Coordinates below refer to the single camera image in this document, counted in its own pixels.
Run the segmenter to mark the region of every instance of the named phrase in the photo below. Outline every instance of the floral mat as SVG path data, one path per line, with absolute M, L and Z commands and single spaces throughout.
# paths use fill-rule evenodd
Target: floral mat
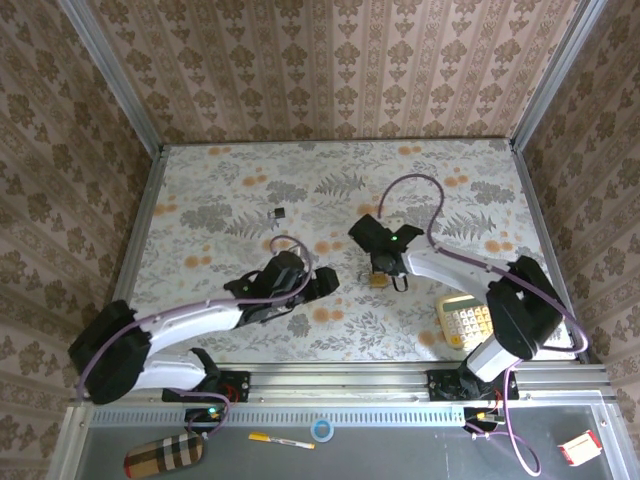
M 412 172 L 444 185 L 434 228 L 440 241 L 544 264 L 506 140 L 171 147 L 132 305 L 144 315 L 215 298 L 224 283 L 262 268 L 269 240 L 286 233 L 309 246 L 316 266 L 336 269 L 340 288 L 265 325 L 207 334 L 180 350 L 204 347 L 231 363 L 460 360 L 466 352 L 447 345 L 435 310 L 454 291 L 417 277 L 406 293 L 372 289 L 368 257 L 347 235 L 394 178 Z M 434 187 L 409 180 L 390 194 L 384 214 L 425 227 L 437 200 Z M 285 208 L 284 219 L 269 215 L 276 207 Z M 571 344 L 564 326 L 552 341 Z

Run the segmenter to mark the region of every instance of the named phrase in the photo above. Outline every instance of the dark gray surface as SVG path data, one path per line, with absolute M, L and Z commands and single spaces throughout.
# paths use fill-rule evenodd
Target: dark gray surface
M 588 407 L 514 409 L 516 433 L 542 461 L 539 478 L 607 480 L 605 453 L 569 467 L 557 445 L 594 429 Z M 167 480 L 521 480 L 521 470 L 506 437 L 472 441 L 457 428 L 340 428 L 316 450 L 248 440 L 252 431 L 312 442 L 305 428 L 226 428 L 205 445 L 195 466 L 152 478 Z M 184 430 L 167 427 L 91 429 L 78 480 L 126 479 L 122 463 L 131 448 Z

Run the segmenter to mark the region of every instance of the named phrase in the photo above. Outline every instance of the patterned wallpaper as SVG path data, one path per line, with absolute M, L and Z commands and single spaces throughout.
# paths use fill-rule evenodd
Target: patterned wallpaper
M 0 479 L 37 479 L 150 162 L 55 2 L 0 2 L 0 72 Z
M 640 453 L 640 2 L 608 2 L 525 158 Z
M 505 137 L 576 0 L 91 0 L 165 143 Z

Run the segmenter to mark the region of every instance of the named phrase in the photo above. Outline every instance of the small box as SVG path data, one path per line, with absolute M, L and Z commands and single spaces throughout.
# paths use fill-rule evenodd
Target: small box
M 602 444 L 591 430 L 558 447 L 572 467 L 582 465 L 602 452 Z

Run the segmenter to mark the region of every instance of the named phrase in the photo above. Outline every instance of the pen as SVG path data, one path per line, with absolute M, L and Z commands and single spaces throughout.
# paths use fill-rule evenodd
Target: pen
M 270 437 L 266 433 L 253 432 L 249 434 L 249 440 L 257 440 L 258 442 L 279 443 L 280 445 L 290 445 L 292 447 L 307 448 L 313 450 L 316 448 L 314 443 L 296 442 L 295 440 L 286 440 L 284 438 Z

